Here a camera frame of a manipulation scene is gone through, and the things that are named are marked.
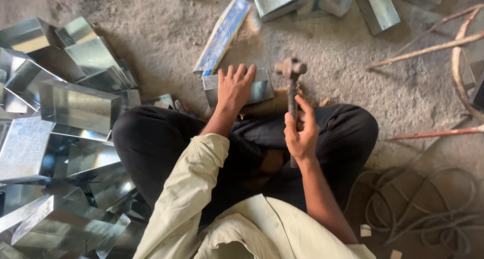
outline rusty hammer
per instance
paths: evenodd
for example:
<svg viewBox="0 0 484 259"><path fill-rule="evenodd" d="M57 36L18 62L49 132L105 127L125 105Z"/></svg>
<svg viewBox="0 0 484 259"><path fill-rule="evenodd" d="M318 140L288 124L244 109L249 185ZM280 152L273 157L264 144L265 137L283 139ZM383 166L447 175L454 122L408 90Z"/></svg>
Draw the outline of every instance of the rusty hammer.
<svg viewBox="0 0 484 259"><path fill-rule="evenodd" d="M287 81L287 109L296 121L296 131L298 130L298 104L294 99L298 93L297 81L299 75L306 73L307 66L299 62L296 58L285 58L275 63L274 71L282 75ZM291 155L291 167L297 168L298 163Z"/></svg>

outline dusty floor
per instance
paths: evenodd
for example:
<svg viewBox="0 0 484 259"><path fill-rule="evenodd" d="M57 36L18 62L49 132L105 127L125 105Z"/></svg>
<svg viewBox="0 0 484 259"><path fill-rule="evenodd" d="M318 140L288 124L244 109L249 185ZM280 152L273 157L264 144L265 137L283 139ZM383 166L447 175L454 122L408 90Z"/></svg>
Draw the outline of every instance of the dusty floor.
<svg viewBox="0 0 484 259"><path fill-rule="evenodd" d="M208 107L200 79L192 68L230 0L0 0L0 27L38 16L54 26L84 16L98 34L106 37L114 52L128 61L140 80L142 98L171 93L203 113ZM284 85L272 73L274 63L286 55L296 55L308 65L301 79L308 93L321 101L329 96L334 103L351 103L370 111L377 119L380 134L368 168L384 169L408 164L429 140L404 144L389 143L385 138L396 134L443 130L464 112L451 79L450 54L441 51L420 58L381 67L379 73L365 71L365 65L386 58L422 32L426 24L440 20L484 0L444 0L431 12L402 0L393 0L402 22L371 36L355 2L343 17L328 16L307 21L293 21L286 15L261 23L252 8L239 35L222 62L255 63L269 69L273 83ZM455 33L459 22L442 29ZM442 43L449 38L433 34L413 49ZM484 136L446 138L417 164L421 171L442 165L465 168L479 180L484 179L481 149ZM458 200L467 191L466 184L453 181L446 186ZM361 207L350 214L355 228L361 219ZM477 232L471 257L478 258ZM380 248L378 237L365 239L378 258L389 258L391 247ZM407 236L394 244L404 258L442 258L444 249L423 247L417 236Z"/></svg>

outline black pants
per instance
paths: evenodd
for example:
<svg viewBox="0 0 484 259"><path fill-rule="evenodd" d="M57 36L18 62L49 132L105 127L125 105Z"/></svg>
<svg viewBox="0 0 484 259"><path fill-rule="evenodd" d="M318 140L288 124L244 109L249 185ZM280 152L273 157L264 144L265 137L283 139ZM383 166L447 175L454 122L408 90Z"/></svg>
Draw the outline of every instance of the black pants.
<svg viewBox="0 0 484 259"><path fill-rule="evenodd" d="M378 124L366 110L352 105L316 108L315 115L321 127L316 157L336 200L343 206L376 143ZM116 121L116 151L151 208L179 156L204 125L193 117L148 106L134 108ZM243 184L257 175L254 172L267 149L287 149L284 128L284 114L233 125L228 157L212 190L212 200L203 209L201 224L209 224L230 206L260 193L306 211L301 173L288 162L260 190Z"/></svg>

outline black cable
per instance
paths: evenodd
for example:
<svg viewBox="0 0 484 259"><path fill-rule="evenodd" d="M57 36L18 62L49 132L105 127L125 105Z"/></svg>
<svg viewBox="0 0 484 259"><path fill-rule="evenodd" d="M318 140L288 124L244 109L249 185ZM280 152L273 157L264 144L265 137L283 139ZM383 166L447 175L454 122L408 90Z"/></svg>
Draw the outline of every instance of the black cable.
<svg viewBox="0 0 484 259"><path fill-rule="evenodd" d="M440 175L441 173L448 172L458 172L465 176L469 180L470 194L467 200L462 203L457 208L452 209L447 198L442 193L441 189L433 182L433 179ZM421 183L415 189L415 191L410 195L406 195L396 184L395 181L402 175L407 173L412 173L418 175L422 178ZM373 183L360 182L360 179L365 175L377 175L374 178ZM351 188L351 194L353 194L354 186L356 184L362 184L370 189L372 193L365 205L365 219L366 223L372 228L372 230L379 232L389 233L388 238L383 245L388 245L395 242L405 233L418 233L420 235L421 242L426 246L443 246L452 250L452 257L458 258L461 254L466 254L470 252L469 239L465 235L464 231L468 230L479 230L484 231L484 213L468 213L469 206L473 205L477 199L477 182L474 176L464 169L460 168L440 168L437 169L432 174L426 176L420 172L409 169L409 168L390 168L386 170L366 170L361 173L356 179L353 187ZM426 185L431 185L438 193L440 199L443 202L445 210L443 212L435 213L431 210L425 209L415 203L415 198L422 191L422 188ZM396 217L395 211L390 206L389 201L385 197L384 187L392 186L396 189L398 194L403 198L404 202L407 204L403 214ZM381 214L378 212L376 204L374 203L375 198L380 197L386 209L390 213L390 220L385 220ZM345 211L348 208L349 201L345 207ZM408 221L408 213L412 209L423 213L423 215L413 221ZM379 225L375 222L370 221L370 212L378 220ZM475 221L481 220L481 224L475 224ZM439 238L436 243L429 243L427 239L427 234L430 232L437 232Z"/></svg>

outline cream shirt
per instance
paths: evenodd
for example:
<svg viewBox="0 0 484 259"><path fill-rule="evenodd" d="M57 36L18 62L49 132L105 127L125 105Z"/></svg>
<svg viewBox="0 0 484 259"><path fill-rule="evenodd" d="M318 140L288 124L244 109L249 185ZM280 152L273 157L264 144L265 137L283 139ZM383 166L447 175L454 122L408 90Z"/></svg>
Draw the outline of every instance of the cream shirt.
<svg viewBox="0 0 484 259"><path fill-rule="evenodd" d="M197 235L229 141L196 136L165 182L134 259L361 258L364 245L344 245L306 213L281 200L253 196L221 213Z"/></svg>

